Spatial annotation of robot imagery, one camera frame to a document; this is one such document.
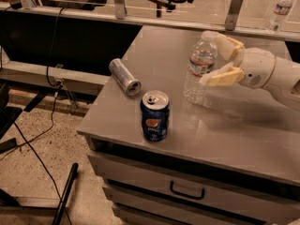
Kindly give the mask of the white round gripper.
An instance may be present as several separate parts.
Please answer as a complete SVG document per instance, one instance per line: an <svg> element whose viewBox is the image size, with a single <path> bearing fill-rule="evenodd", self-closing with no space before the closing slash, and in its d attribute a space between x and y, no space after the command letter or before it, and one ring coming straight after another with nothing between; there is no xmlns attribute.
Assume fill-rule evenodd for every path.
<svg viewBox="0 0 300 225"><path fill-rule="evenodd" d="M276 63L276 58L271 52L259 48L245 49L241 41L220 33L217 33L214 42L218 53L226 61L237 57L234 65L231 62L202 75L199 80L201 85L229 86L239 82L246 87L257 89L262 88L268 82Z"/></svg>

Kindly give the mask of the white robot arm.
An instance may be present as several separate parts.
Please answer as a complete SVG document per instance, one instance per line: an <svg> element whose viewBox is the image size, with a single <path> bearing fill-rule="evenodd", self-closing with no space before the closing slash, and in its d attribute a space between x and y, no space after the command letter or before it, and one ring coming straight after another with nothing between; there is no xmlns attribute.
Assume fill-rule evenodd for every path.
<svg viewBox="0 0 300 225"><path fill-rule="evenodd" d="M219 32L204 31L217 45L218 53L228 61L225 66L202 75L200 84L230 86L239 83L251 89L263 89L279 103L300 110L300 64L256 48L246 48L234 38Z"/></svg>

